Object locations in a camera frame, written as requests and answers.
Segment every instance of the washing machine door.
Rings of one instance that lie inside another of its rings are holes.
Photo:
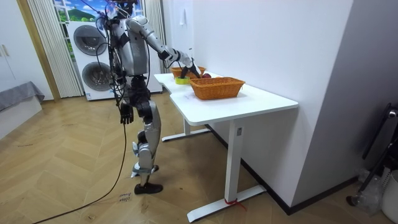
[[[76,46],[87,55],[101,55],[107,48],[106,39],[100,34],[97,28],[90,25],[83,25],[76,29],[73,34]]]
[[[91,62],[83,69],[81,77],[84,83],[91,89],[107,91],[111,89],[109,86],[110,71],[111,68],[105,63]]]

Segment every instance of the plastic bag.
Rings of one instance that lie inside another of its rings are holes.
[[[352,201],[368,215],[374,215],[381,209],[382,192],[382,181],[380,177],[375,176],[364,191],[352,197]]]
[[[358,173],[358,181],[363,183],[365,182],[366,178],[368,178],[370,171],[368,171],[367,169],[359,169],[357,173]]]

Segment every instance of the humanoid robot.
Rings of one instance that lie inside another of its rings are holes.
[[[200,71],[186,53],[164,45],[146,17],[126,18],[124,14],[131,14],[133,3],[136,1],[108,1],[108,4],[117,6],[118,12],[114,13],[113,17],[102,13],[99,23],[108,34],[109,62],[115,97],[122,99],[119,105],[121,123],[133,122],[133,108],[143,120],[144,129],[138,133],[138,142],[132,144],[132,150],[139,158],[139,162],[132,169],[132,177],[141,177],[141,183],[136,185],[134,193],[155,194],[162,191],[163,186],[148,181],[151,173],[159,169],[159,166],[154,165],[154,159],[160,139],[161,123],[158,109],[150,100],[150,91],[145,82],[144,74],[148,73],[148,45],[164,62],[170,65],[174,62],[183,63],[185,67],[182,77],[188,71],[199,77]],[[126,77],[132,77],[130,83]]]

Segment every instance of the apple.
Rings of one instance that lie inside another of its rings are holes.
[[[202,78],[211,78],[211,75],[209,73],[204,73]]]

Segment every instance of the desk tabletop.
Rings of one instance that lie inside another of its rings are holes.
[[[219,76],[210,72],[209,74],[212,77]],[[299,105],[296,101],[246,84],[235,98],[200,100],[190,85],[175,84],[171,73],[158,74],[155,77],[168,89],[174,105],[192,126],[287,110]]]

